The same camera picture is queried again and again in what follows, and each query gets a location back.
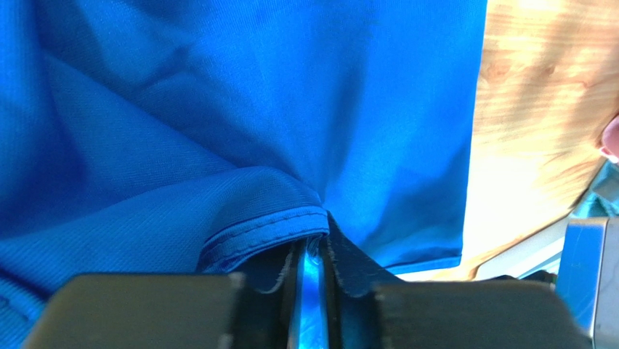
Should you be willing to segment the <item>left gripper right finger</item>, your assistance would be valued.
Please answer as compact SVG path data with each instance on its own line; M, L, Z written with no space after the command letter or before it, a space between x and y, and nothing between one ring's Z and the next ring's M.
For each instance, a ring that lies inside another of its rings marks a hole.
M539 281L406 282L357 248L335 219L320 241L330 348L590 348Z

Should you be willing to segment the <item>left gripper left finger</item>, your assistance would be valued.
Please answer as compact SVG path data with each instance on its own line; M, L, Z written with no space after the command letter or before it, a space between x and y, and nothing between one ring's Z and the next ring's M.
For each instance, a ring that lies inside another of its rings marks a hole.
M26 348L287 348L302 243L227 275L87 273L50 299Z

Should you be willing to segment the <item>blue cloth napkin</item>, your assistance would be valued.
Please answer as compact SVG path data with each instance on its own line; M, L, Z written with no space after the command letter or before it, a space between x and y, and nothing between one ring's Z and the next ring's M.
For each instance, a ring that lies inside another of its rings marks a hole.
M90 272L461 262L485 1L3 1L1 346Z

